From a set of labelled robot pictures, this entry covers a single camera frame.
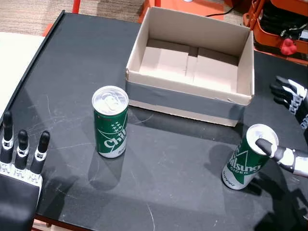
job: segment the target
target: cardboard box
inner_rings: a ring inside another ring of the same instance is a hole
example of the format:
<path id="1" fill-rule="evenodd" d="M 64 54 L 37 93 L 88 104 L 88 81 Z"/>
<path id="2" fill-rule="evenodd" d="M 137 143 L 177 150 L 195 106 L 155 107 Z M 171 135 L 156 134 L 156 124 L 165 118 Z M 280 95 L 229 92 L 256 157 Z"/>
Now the cardboard box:
<path id="1" fill-rule="evenodd" d="M 254 96 L 247 27 L 150 8 L 127 64 L 129 104 L 235 126 Z"/>

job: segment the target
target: green can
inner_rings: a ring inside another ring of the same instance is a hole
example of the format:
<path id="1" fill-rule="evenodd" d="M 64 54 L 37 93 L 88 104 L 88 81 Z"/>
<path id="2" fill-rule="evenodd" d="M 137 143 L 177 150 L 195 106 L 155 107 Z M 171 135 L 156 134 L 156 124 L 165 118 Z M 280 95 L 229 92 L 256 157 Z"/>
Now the green can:
<path id="1" fill-rule="evenodd" d="M 116 86 L 98 89 L 92 97 L 97 152 L 107 158 L 126 149 L 128 96 Z"/>
<path id="2" fill-rule="evenodd" d="M 259 138 L 278 145 L 278 137 L 270 127 L 252 125 L 222 170 L 222 180 L 229 188 L 245 188 L 268 161 L 269 157 L 255 144 Z"/>

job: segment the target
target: floor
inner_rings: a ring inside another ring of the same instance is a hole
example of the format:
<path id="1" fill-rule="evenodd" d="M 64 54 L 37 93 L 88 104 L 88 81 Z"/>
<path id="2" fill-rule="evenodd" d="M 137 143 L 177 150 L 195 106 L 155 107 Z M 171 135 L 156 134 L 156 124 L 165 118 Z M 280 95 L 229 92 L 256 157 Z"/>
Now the floor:
<path id="1" fill-rule="evenodd" d="M 223 0 L 205 0 L 223 3 Z M 144 0 L 81 0 L 79 13 L 136 22 Z M 61 10 L 72 11 L 73 0 L 0 0 L 0 31 L 42 35 Z M 236 11 L 224 21 L 241 24 L 242 14 Z"/>

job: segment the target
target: orange equipment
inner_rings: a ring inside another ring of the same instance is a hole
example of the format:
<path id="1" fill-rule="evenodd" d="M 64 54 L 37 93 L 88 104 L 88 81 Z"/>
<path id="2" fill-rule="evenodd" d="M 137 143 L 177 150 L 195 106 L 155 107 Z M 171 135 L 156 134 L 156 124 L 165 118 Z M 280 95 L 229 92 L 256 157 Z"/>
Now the orange equipment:
<path id="1" fill-rule="evenodd" d="M 205 0 L 193 0 L 191 2 L 186 2 L 184 0 L 145 0 L 143 3 L 143 11 L 138 20 L 139 23 L 142 23 L 147 9 L 153 6 L 175 11 L 193 13 L 201 16 L 224 13 L 224 4 L 209 2 Z M 212 18 L 223 20 L 223 15 L 216 15 Z"/>
<path id="2" fill-rule="evenodd" d="M 243 15 L 243 22 L 245 26 L 254 31 L 256 42 L 264 46 L 279 48 L 281 53 L 286 56 L 296 52 L 308 54 L 308 42 L 282 38 L 277 34 L 268 33 L 262 29 L 260 20 L 263 15 L 264 4 L 267 2 L 271 2 L 277 8 L 308 16 L 308 2 L 304 0 L 252 0 L 249 12 Z"/>

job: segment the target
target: black table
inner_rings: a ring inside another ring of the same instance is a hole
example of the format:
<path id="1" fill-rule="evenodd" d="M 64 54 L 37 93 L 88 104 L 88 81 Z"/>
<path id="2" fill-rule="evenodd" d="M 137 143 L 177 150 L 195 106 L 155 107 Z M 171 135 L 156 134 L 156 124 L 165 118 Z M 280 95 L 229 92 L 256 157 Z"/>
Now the black table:
<path id="1" fill-rule="evenodd" d="M 220 179 L 255 123 L 272 127 L 280 144 L 308 151 L 296 119 L 274 103 L 268 87 L 276 75 L 308 86 L 304 66 L 256 52 L 256 95 L 235 128 L 130 107 L 126 153 L 96 153 L 92 94 L 104 85 L 125 87 L 139 27 L 64 13 L 26 74 L 11 110 L 15 133 L 26 128 L 30 135 L 29 161 L 41 132 L 51 133 L 37 214 L 96 231 L 305 227 L 307 179 L 272 161 L 242 191 Z"/>

